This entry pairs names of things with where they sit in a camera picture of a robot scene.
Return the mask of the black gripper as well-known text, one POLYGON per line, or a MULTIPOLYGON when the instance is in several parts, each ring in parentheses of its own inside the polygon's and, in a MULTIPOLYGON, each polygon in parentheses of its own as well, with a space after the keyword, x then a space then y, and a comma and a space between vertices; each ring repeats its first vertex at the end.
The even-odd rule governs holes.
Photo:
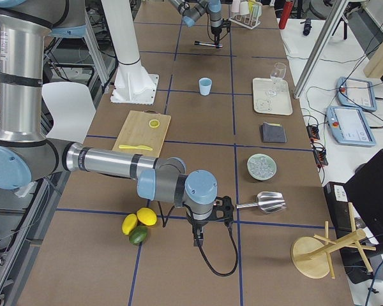
POLYGON ((222 27, 210 27, 214 45, 220 45, 222 27))
POLYGON ((215 218, 213 217, 214 208, 212 207, 209 211, 198 214, 194 213, 192 209, 185 205, 186 209, 186 219, 191 224, 194 225, 192 228, 193 233, 193 246, 203 246, 204 243, 204 227, 208 222, 214 221, 215 218))

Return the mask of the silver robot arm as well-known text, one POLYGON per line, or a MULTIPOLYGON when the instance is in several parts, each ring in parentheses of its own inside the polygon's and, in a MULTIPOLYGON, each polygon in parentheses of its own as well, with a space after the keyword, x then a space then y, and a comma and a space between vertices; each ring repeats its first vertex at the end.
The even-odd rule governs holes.
POLYGON ((185 207, 195 245, 213 219, 217 181, 186 174, 182 160, 85 147, 41 131, 44 39, 86 31, 83 1, 0 1, 0 188, 16 189, 60 171, 90 171, 137 181, 145 199, 185 207))
POLYGON ((222 4, 221 1, 197 1, 194 6, 190 6, 188 1, 170 0, 169 3, 182 16, 183 22, 192 27, 198 19, 204 14, 209 17, 211 33, 214 35, 212 43, 207 43, 207 46, 221 48, 220 35, 222 29, 227 27, 226 20, 222 19, 222 4))

